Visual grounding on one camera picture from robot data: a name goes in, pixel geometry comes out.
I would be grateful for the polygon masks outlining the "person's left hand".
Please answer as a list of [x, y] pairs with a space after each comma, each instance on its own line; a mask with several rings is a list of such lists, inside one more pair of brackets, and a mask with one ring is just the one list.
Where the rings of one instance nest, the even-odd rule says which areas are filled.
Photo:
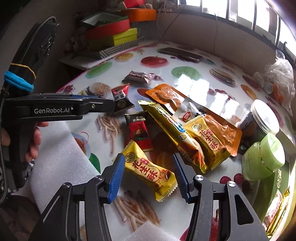
[[[24, 160], [26, 162], [31, 162], [32, 160], [36, 160], [38, 157], [39, 146], [42, 142], [42, 135], [39, 127], [45, 128], [49, 125], [47, 121], [38, 122], [37, 126], [34, 129], [33, 137], [31, 138], [31, 142], [29, 148], [25, 154]], [[8, 147], [11, 143], [10, 136], [4, 128], [1, 128], [1, 145]]]

